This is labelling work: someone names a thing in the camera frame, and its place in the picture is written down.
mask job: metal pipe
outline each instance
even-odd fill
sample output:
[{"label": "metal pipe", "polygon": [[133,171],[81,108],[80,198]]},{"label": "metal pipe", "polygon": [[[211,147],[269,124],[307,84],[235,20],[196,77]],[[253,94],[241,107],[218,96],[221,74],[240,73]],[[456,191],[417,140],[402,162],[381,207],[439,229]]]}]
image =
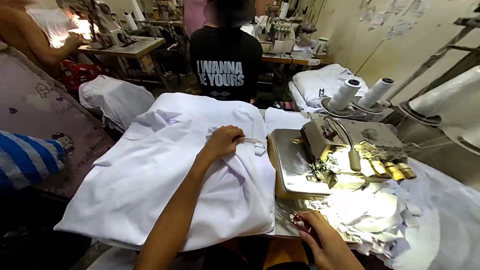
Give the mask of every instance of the metal pipe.
[{"label": "metal pipe", "polygon": [[398,93],[405,89],[413,80],[421,76],[425,71],[431,68],[438,60],[440,60],[445,54],[450,50],[450,46],[454,45],[462,38],[464,38],[468,33],[470,33],[477,24],[477,21],[480,20],[480,15],[469,20],[469,24],[465,26],[458,34],[456,34],[447,44],[441,47],[436,53],[430,56],[430,58],[425,61],[408,79],[406,79],[395,91],[385,99],[386,101],[391,101]]},{"label": "metal pipe", "polygon": [[343,133],[345,134],[345,136],[347,137],[347,140],[348,140],[348,143],[350,144],[350,147],[351,148],[354,148],[354,144],[353,144],[353,140],[352,140],[352,137],[350,137],[350,133],[348,133],[347,129],[342,125],[342,123],[340,123],[339,120],[331,117],[331,116],[324,116],[324,122],[325,122],[325,118],[327,119],[330,119],[332,122],[336,123],[338,125],[338,127],[340,127],[340,129],[343,131]]}]

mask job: shoulder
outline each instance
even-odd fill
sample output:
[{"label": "shoulder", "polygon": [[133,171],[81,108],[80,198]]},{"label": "shoulder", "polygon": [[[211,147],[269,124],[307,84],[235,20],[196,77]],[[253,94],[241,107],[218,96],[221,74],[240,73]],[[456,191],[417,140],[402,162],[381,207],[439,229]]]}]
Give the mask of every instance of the shoulder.
[{"label": "shoulder", "polygon": [[262,45],[260,44],[260,41],[258,39],[254,38],[252,35],[247,34],[242,31],[243,35],[243,40],[249,44],[249,46],[254,50],[253,52],[256,54],[262,54],[263,53],[263,48]]},{"label": "shoulder", "polygon": [[197,29],[197,30],[195,30],[195,32],[193,32],[190,35],[190,42],[196,41],[196,40],[201,39],[201,38],[204,38],[205,35],[207,35],[207,31],[205,31],[205,29],[203,29],[203,28]]}]

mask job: scissors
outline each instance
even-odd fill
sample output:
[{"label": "scissors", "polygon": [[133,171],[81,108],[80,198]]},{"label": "scissors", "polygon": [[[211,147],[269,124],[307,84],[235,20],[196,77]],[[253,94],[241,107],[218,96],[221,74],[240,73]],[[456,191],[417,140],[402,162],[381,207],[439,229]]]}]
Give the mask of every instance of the scissors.
[{"label": "scissors", "polygon": [[313,237],[317,241],[319,245],[321,245],[320,239],[318,238],[318,235],[315,229],[310,225],[310,223],[308,223],[308,221],[306,221],[304,218],[302,218],[295,212],[288,213],[286,210],[284,210],[284,207],[278,202],[277,202],[277,207],[275,207],[275,210],[284,219],[292,223],[297,229],[308,233],[311,237]]}]

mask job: red fabric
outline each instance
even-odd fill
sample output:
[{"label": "red fabric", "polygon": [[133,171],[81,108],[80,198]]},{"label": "red fabric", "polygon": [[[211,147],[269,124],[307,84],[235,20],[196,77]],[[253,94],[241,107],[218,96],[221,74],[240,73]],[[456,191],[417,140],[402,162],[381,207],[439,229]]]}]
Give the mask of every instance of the red fabric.
[{"label": "red fabric", "polygon": [[70,60],[60,63],[60,82],[65,85],[67,92],[78,97],[78,88],[82,83],[95,80],[99,75],[110,76],[110,70],[103,65],[76,64]]}]

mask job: white thread spool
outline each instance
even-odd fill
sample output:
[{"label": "white thread spool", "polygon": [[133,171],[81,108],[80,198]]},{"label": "white thread spool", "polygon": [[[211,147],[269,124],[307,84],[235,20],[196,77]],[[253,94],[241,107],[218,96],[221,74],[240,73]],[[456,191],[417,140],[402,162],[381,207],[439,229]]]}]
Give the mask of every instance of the white thread spool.
[{"label": "white thread spool", "polygon": [[328,39],[324,38],[324,37],[320,37],[318,40],[317,40],[317,43],[315,43],[315,47],[313,48],[313,53],[314,54],[321,54],[323,53],[323,51],[325,50],[325,46],[327,45],[328,43]]},{"label": "white thread spool", "polygon": [[137,20],[137,22],[144,22],[145,17],[142,14],[142,10],[138,6],[137,0],[132,0],[132,5],[133,5],[133,15],[135,15],[135,19]]},{"label": "white thread spool", "polygon": [[360,88],[361,83],[358,80],[345,80],[343,85],[338,89],[337,93],[328,102],[328,107],[336,111],[344,110]]},{"label": "white thread spool", "polygon": [[283,3],[282,10],[280,11],[280,19],[285,19],[286,18],[289,6],[290,5],[289,5],[288,2]]},{"label": "white thread spool", "polygon": [[358,105],[364,109],[371,108],[393,85],[390,78],[383,78],[377,81],[368,92],[360,98]]},{"label": "white thread spool", "polygon": [[135,31],[138,29],[137,25],[135,24],[135,21],[133,20],[130,14],[124,12],[123,16],[125,17],[125,20],[127,21],[127,24],[130,30]]}]

